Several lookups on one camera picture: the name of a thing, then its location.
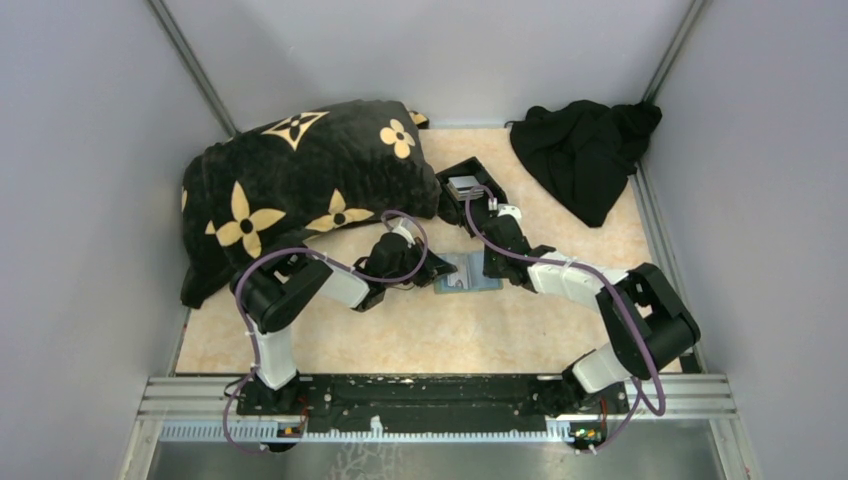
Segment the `green leather card holder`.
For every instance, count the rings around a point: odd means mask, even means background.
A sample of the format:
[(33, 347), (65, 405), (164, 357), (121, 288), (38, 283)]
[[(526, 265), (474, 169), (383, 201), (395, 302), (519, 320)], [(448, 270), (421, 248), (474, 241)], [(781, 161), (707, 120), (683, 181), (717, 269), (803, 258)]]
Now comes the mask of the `green leather card holder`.
[(477, 293), (503, 288), (499, 278), (489, 278), (483, 273), (484, 251), (467, 253), (442, 253), (439, 257), (457, 268), (456, 272), (440, 277), (434, 283), (436, 294)]

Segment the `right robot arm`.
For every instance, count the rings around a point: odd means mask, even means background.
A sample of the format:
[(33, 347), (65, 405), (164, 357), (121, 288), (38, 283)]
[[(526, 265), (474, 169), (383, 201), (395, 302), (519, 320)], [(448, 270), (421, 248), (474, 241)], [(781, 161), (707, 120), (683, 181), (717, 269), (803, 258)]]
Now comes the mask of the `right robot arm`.
[(606, 344), (563, 371), (569, 408), (590, 411), (605, 388), (631, 378), (651, 380), (699, 342), (698, 324), (659, 267), (602, 268), (550, 246), (531, 247), (519, 216), (519, 209), (507, 204), (481, 225), (466, 216), (469, 229), (485, 245), (485, 276), (582, 305), (601, 316), (607, 332)]

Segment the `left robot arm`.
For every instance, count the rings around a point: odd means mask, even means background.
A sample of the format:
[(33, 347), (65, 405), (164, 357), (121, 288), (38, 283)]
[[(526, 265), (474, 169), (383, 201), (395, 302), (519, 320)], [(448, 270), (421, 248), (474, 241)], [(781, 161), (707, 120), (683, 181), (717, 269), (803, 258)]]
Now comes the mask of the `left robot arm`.
[(301, 246), (270, 253), (238, 271), (230, 290), (251, 337), (251, 371), (263, 385), (263, 404), (277, 414), (298, 404), (291, 325), (314, 297), (364, 312), (381, 303), (390, 288), (423, 288), (458, 271), (432, 252), (424, 238), (415, 236), (405, 221), (384, 233), (370, 254), (352, 266)]

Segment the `black plastic card tray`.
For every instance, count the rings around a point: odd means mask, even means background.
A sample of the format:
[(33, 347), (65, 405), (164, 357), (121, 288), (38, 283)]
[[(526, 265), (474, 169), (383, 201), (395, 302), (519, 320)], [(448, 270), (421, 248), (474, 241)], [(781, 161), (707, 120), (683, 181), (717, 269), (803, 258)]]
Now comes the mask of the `black plastic card tray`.
[(498, 207), (509, 203), (501, 186), (477, 157), (471, 157), (436, 174), (441, 187), (438, 217), (448, 224), (463, 228), (474, 237), (466, 206), (479, 230)]

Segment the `stack of white cards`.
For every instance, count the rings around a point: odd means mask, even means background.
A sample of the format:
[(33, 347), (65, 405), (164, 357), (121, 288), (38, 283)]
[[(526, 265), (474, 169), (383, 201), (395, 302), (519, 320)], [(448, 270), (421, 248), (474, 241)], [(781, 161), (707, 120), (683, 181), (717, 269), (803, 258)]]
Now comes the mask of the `stack of white cards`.
[(485, 194), (485, 189), (473, 175), (452, 176), (447, 179), (447, 190), (459, 202), (476, 200)]

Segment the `black crumpled cloth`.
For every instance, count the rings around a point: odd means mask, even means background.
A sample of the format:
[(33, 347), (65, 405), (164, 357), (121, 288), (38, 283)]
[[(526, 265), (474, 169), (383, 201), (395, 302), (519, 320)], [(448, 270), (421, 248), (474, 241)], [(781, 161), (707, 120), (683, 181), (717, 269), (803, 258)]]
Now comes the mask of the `black crumpled cloth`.
[(528, 109), (509, 139), (527, 172), (590, 228), (601, 227), (663, 118), (651, 103), (606, 106), (578, 100)]

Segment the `black floral patterned blanket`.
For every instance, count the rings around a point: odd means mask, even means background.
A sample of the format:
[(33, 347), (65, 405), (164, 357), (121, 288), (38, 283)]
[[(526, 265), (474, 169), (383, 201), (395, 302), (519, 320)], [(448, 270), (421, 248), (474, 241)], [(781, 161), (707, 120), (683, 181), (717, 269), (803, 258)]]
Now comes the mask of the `black floral patterned blanket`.
[(428, 125), (402, 102), (353, 100), (207, 147), (181, 182), (181, 302), (197, 309), (262, 255), (388, 210), (434, 217), (441, 187), (420, 140)]

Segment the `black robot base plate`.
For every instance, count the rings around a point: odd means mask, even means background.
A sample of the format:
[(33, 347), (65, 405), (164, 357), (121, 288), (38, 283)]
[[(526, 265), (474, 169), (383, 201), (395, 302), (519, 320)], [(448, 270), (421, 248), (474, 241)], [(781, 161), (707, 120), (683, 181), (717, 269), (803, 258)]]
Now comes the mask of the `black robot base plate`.
[(573, 401), (562, 377), (541, 374), (300, 374), (279, 391), (249, 381), (238, 414), (293, 415), (309, 433), (354, 433), (379, 419), (389, 434), (540, 432), (567, 414), (624, 414), (623, 384)]

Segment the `aluminium front frame rail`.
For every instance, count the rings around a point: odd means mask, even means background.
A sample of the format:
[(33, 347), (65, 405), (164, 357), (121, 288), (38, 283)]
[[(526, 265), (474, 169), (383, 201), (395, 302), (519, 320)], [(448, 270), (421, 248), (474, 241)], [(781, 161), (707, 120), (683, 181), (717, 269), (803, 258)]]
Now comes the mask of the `aluminium front frame rail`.
[(312, 375), (264, 399), (249, 385), (236, 398), (224, 376), (151, 378), (142, 420), (161, 423), (170, 441), (238, 443), (499, 443), (596, 440), (623, 420), (733, 418), (721, 375), (670, 374), (660, 387), (622, 383), (598, 403), (567, 407), (557, 375)]

